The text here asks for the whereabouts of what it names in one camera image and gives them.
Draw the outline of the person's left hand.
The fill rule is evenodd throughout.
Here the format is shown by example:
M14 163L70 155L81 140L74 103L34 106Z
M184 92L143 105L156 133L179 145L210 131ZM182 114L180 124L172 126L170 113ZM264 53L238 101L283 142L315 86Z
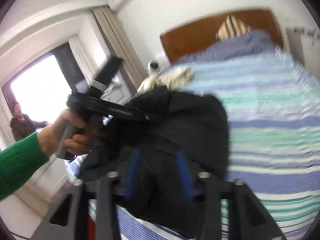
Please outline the person's left hand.
M67 128L84 128L86 123L74 111L65 109L51 125L43 128L37 133L37 140L41 151L47 157L57 152L60 143L65 146L67 152L73 155L84 155L89 153L90 134L65 135Z

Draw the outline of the green sleeved left forearm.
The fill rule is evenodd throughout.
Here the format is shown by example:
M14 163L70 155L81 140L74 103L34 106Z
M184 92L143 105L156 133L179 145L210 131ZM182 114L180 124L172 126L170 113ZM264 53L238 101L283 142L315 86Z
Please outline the green sleeved left forearm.
M22 187L49 158L41 150L37 133L17 141L0 154L1 200Z

